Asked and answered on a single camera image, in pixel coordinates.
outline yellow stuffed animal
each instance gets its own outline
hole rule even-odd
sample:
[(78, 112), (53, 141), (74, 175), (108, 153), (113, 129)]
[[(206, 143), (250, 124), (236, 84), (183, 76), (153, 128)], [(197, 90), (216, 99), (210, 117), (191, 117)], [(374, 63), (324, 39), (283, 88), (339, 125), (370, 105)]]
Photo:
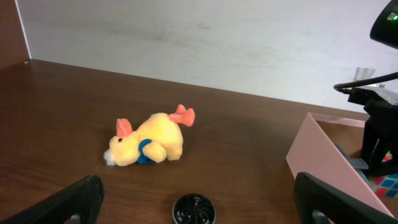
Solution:
[(126, 166), (134, 162), (148, 164), (179, 159), (182, 154), (182, 134), (178, 123), (188, 127), (195, 120), (192, 108), (179, 105), (173, 114), (152, 114), (136, 131), (127, 119), (116, 121), (116, 136), (109, 142), (104, 159), (109, 166)]

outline wooden table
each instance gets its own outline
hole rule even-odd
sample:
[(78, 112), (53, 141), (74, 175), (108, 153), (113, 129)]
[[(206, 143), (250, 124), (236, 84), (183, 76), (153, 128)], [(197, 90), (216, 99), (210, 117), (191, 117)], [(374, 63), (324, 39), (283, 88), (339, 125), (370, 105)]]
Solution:
[[(197, 114), (182, 127), (179, 161), (105, 165), (116, 118), (134, 129), (178, 104)], [(189, 192), (214, 203), (217, 223), (299, 223), (285, 156), (308, 112), (368, 117), (40, 60), (0, 70), (0, 220), (95, 173), (105, 188), (98, 223), (172, 223)]]

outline black round object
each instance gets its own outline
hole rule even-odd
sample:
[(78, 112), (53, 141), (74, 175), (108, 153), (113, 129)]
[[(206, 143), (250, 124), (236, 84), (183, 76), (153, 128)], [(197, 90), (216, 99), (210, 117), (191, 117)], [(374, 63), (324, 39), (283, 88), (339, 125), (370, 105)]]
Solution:
[(190, 193), (178, 199), (173, 206), (175, 224), (214, 224), (216, 210), (208, 198)]

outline white backdrop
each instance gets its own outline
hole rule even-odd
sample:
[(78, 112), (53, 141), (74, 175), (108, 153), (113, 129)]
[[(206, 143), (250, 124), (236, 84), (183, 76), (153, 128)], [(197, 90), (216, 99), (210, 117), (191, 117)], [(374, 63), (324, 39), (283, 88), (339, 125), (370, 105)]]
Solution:
[(389, 0), (18, 0), (32, 58), (362, 111), (333, 85), (398, 71)]

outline toy arm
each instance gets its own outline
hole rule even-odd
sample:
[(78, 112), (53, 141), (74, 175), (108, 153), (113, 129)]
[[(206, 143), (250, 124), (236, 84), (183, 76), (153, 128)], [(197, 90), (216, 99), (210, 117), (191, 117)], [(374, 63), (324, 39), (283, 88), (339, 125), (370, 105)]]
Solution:
[(143, 148), (143, 153), (155, 162), (162, 162), (166, 159), (166, 150), (156, 141), (152, 141)]

